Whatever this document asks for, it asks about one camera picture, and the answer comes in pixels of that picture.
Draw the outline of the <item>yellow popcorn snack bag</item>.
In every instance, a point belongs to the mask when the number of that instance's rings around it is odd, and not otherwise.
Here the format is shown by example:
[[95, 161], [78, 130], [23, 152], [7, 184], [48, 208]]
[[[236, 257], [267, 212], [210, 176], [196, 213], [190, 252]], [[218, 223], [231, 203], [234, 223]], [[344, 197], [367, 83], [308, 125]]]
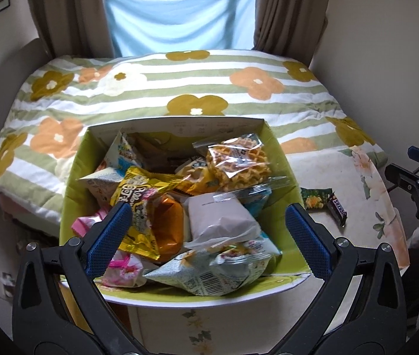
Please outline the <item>yellow popcorn snack bag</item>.
[[140, 167], [127, 170], [110, 200], [112, 206], [124, 202], [132, 211], [120, 250], [157, 263], [165, 263], [175, 256], [160, 256], [152, 232], [152, 217], [158, 199], [175, 189], [180, 182], [180, 176], [174, 174], [148, 172]]

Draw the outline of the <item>packaged waffle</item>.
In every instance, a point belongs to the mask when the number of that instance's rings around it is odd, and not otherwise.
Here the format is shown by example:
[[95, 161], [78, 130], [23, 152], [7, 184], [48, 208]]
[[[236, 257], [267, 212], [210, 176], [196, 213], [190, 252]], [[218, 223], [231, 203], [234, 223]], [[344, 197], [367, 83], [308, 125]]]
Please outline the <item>packaged waffle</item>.
[[288, 177], [278, 171], [277, 164], [270, 162], [266, 145], [255, 132], [225, 139], [212, 136], [195, 142], [193, 147], [205, 158], [220, 192], [289, 182]]

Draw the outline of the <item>cream floral bedsheet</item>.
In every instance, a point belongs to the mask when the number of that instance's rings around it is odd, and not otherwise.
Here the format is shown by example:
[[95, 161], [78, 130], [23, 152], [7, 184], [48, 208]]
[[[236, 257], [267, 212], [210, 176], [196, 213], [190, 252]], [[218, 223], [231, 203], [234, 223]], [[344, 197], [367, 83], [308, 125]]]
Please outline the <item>cream floral bedsheet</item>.
[[[303, 188], [331, 188], [347, 211], [339, 227], [328, 211], [310, 211], [335, 238], [360, 248], [389, 244], [399, 273], [409, 264], [398, 211], [375, 167], [359, 147], [305, 151], [288, 160]], [[285, 292], [216, 307], [168, 309], [134, 307], [131, 327], [150, 354], [271, 354], [323, 285], [314, 275]]]

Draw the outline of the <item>dark chocolate bar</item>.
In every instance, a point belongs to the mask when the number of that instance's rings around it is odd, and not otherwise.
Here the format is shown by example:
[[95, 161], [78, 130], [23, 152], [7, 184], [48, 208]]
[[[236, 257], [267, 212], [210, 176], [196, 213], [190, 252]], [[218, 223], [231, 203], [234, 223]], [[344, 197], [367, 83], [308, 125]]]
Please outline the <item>dark chocolate bar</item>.
[[327, 209], [333, 216], [339, 227], [345, 227], [347, 222], [347, 211], [341, 205], [339, 199], [334, 193], [330, 195], [327, 201]]

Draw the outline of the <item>pink white snack packet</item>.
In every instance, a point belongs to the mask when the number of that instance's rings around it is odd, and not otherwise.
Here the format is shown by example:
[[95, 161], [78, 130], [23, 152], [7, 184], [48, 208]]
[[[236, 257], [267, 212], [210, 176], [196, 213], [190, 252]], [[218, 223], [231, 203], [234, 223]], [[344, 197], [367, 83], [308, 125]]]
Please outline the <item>pink white snack packet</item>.
[[145, 258], [117, 250], [100, 282], [114, 288], [138, 288], [147, 281], [144, 275], [155, 269], [157, 266]]

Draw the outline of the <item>green nut snack packet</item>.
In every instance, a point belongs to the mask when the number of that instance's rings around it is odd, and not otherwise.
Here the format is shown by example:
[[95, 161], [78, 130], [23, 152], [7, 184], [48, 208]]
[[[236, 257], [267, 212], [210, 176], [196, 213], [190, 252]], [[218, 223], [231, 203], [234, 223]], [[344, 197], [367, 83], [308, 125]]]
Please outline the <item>green nut snack packet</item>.
[[331, 188], [301, 188], [303, 204], [307, 210], [325, 209], [333, 194]]

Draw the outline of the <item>white blue snack packet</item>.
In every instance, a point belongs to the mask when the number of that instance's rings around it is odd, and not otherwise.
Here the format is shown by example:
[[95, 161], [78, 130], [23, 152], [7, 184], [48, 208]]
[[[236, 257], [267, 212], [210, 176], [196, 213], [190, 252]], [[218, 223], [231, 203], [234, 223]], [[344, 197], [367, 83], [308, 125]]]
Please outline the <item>white blue snack packet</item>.
[[143, 168], [144, 158], [133, 137], [119, 131], [98, 168], [77, 181], [89, 190], [99, 206], [107, 207], [130, 167]]

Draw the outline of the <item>orange snack packet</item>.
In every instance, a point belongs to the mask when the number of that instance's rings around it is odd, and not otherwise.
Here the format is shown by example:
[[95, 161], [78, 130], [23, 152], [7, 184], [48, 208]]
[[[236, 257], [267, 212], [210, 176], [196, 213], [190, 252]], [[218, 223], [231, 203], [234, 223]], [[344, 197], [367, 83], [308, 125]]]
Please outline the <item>orange snack packet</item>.
[[163, 195], [155, 203], [152, 232], [160, 256], [174, 256], [181, 250], [185, 241], [185, 212], [173, 197]]

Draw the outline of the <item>pale green snack packet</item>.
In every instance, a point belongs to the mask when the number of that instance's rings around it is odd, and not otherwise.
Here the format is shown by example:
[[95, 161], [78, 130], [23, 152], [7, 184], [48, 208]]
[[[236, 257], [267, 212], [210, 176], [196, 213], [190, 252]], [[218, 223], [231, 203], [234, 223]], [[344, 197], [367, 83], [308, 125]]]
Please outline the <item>pale green snack packet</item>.
[[262, 234], [250, 241], [183, 252], [144, 277], [195, 296], [225, 296], [254, 283], [280, 255]]

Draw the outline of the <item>floral striped quilt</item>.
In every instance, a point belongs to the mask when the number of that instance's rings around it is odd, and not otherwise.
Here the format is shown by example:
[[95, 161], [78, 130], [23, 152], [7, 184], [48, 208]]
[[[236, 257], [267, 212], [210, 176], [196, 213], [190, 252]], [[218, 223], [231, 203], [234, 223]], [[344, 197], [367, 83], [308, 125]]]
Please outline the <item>floral striped quilt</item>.
[[0, 194], [59, 232], [72, 162], [87, 128], [163, 115], [265, 120], [285, 153], [383, 149], [303, 63], [260, 51], [176, 51], [120, 59], [62, 56], [22, 82], [0, 128]]

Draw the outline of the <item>green cardboard snack box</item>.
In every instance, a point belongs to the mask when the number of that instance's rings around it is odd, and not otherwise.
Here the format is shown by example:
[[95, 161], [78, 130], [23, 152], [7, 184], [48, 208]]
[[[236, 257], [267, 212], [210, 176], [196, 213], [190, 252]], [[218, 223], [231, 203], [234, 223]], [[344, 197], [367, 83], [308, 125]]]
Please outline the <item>green cardboard snack box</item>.
[[262, 230], [282, 254], [269, 263], [266, 275], [259, 277], [254, 283], [227, 296], [215, 297], [192, 296], [179, 288], [157, 283], [130, 290], [100, 287], [99, 290], [106, 301], [149, 308], [216, 307], [285, 292], [309, 277], [310, 269], [285, 225], [286, 208], [292, 203], [302, 201], [300, 188], [278, 139], [261, 118], [166, 115], [101, 123], [89, 127], [80, 142], [64, 195], [59, 238], [61, 244], [74, 237], [73, 221], [97, 210], [97, 201], [78, 180], [98, 167], [118, 131], [142, 133], [150, 137], [151, 142], [159, 148], [175, 156], [188, 156], [192, 144], [199, 139], [216, 135], [227, 139], [230, 131], [254, 132], [264, 143], [275, 175], [287, 176], [290, 184], [275, 190], [258, 219]]

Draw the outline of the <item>white wrapped bun packet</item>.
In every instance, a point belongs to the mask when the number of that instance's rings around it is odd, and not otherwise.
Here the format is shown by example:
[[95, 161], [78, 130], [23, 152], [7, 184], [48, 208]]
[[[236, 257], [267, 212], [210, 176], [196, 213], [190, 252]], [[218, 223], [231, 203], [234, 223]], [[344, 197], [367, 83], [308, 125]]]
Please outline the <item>white wrapped bun packet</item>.
[[235, 198], [216, 201], [214, 193], [207, 193], [189, 197], [185, 206], [191, 234], [191, 241], [184, 244], [187, 249], [215, 248], [251, 241], [261, 235], [258, 221]]

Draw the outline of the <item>right brown curtain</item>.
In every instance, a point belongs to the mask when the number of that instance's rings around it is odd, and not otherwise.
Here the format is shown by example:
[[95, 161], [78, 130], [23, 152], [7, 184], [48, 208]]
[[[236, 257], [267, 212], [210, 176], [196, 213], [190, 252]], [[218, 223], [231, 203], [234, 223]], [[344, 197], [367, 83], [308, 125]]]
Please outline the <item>right brown curtain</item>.
[[256, 0], [254, 49], [309, 65], [327, 26], [329, 0]]

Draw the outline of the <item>brown curtain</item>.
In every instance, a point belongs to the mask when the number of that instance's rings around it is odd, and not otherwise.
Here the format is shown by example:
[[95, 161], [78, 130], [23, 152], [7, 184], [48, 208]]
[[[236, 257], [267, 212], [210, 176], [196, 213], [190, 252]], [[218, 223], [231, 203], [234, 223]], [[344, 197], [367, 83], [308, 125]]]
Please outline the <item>brown curtain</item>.
[[254, 49], [309, 65], [327, 26], [329, 0], [256, 0]]
[[112, 58], [105, 0], [27, 0], [39, 38], [53, 58]]

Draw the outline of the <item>light blue window cloth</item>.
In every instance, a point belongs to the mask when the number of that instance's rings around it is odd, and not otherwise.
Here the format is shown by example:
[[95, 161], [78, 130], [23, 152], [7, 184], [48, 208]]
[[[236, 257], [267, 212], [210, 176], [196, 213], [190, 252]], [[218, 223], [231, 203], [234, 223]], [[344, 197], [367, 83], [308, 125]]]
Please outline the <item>light blue window cloth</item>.
[[116, 56], [250, 50], [256, 0], [105, 0]]

